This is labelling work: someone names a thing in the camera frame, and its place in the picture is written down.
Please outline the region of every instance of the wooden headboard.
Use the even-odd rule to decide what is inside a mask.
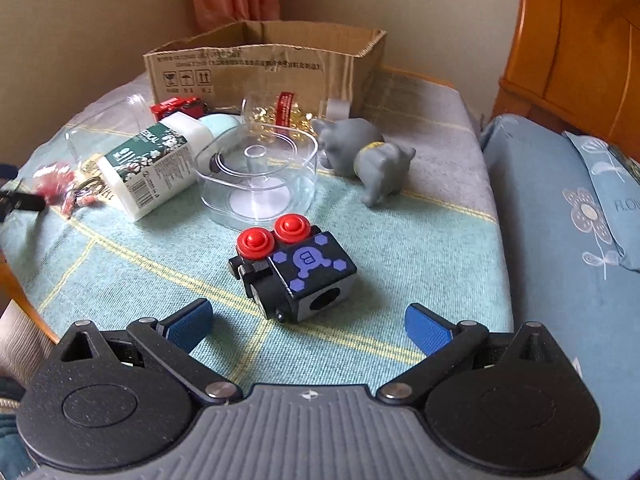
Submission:
[[[640,0],[520,0],[493,115],[503,113],[640,160]]]

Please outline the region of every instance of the gray elephant figurine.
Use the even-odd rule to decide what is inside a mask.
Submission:
[[[322,150],[320,164],[338,176],[357,176],[365,187],[360,197],[365,206],[400,192],[415,156],[413,148],[385,142],[378,128],[364,119],[313,119],[311,126]]]

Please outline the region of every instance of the metal screw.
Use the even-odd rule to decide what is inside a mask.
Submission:
[[[214,399],[229,399],[236,394],[237,390],[238,388],[236,388],[235,384],[227,383],[226,381],[207,384],[204,389],[205,393]]]
[[[405,383],[389,383],[382,386],[380,393],[387,399],[406,399],[413,393],[413,390]]]

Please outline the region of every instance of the green label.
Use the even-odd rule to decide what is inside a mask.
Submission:
[[[126,182],[186,143],[182,135],[158,123],[126,140],[105,158]]]

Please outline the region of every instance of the transparent plastic lid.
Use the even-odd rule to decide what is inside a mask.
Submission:
[[[295,128],[254,123],[227,130],[196,156],[202,201],[217,222],[238,230],[304,214],[317,153],[314,137]]]

